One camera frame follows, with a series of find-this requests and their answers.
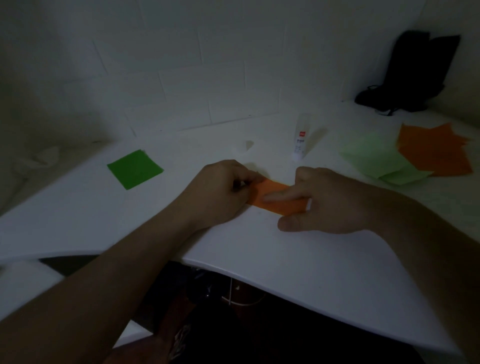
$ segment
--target glue stick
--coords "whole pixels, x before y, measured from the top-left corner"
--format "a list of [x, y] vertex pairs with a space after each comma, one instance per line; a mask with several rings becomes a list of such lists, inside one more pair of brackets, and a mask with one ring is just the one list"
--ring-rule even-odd
[[295, 128], [295, 147], [293, 149], [292, 159], [299, 162], [307, 152], [307, 134], [310, 128], [310, 114], [300, 114]]

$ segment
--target hand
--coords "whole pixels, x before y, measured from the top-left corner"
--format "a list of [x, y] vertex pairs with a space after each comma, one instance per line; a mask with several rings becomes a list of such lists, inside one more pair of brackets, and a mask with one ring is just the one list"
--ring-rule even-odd
[[232, 219], [250, 197], [249, 184], [264, 179], [236, 160], [223, 160], [203, 167], [172, 204], [196, 230], [208, 228]]
[[372, 224], [403, 195], [342, 176], [327, 168], [299, 167], [295, 184], [284, 191], [264, 196], [265, 202], [310, 197], [310, 210], [284, 216], [278, 221], [281, 231], [320, 230], [344, 234], [372, 230]]

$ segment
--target black bag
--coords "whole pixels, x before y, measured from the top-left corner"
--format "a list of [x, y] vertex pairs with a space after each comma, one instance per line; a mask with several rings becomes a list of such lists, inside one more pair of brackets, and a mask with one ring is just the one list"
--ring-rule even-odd
[[355, 102], [381, 112], [404, 109], [410, 112], [427, 108], [427, 99], [444, 88], [460, 36], [443, 36], [430, 40], [430, 33], [409, 30], [396, 41], [384, 83], [369, 86]]

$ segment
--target right hand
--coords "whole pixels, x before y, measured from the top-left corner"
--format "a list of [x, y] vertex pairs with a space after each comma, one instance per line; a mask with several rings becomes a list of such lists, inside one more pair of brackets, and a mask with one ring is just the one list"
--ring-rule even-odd
[[359, 182], [327, 168], [299, 167], [295, 184], [264, 196], [265, 202], [312, 199], [310, 210], [284, 216], [278, 221], [281, 231], [320, 230], [345, 234], [373, 230], [384, 207], [405, 198], [384, 188]]

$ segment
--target stack of paper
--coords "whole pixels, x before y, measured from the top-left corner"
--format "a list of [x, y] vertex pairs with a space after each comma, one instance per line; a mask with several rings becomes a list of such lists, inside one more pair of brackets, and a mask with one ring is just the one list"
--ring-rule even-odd
[[450, 123], [432, 129], [403, 124], [397, 147], [419, 170], [431, 170], [433, 176], [458, 176], [473, 172], [462, 148], [467, 141], [454, 134]]
[[340, 155], [367, 176], [393, 184], [405, 184], [428, 177], [431, 171], [418, 170], [394, 145], [372, 133], [345, 147]]

